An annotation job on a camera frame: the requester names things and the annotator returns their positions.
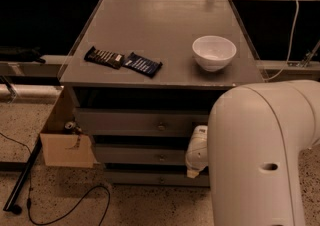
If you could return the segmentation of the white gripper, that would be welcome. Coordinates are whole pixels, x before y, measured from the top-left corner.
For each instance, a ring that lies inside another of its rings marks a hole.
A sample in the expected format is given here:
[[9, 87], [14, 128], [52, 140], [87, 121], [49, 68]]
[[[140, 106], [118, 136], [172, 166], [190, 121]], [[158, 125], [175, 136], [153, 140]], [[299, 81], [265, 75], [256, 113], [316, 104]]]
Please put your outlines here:
[[188, 178], [195, 179], [208, 166], [207, 130], [208, 127], [206, 125], [198, 125], [190, 138], [185, 153]]

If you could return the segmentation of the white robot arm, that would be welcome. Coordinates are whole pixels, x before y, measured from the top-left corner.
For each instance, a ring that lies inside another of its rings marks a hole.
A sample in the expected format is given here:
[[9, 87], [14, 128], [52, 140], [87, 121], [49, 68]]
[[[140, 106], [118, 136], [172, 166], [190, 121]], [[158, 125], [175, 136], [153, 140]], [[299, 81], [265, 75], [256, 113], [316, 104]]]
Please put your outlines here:
[[319, 141], [319, 82], [239, 86], [195, 128], [187, 176], [209, 170], [214, 226], [306, 226], [299, 153]]

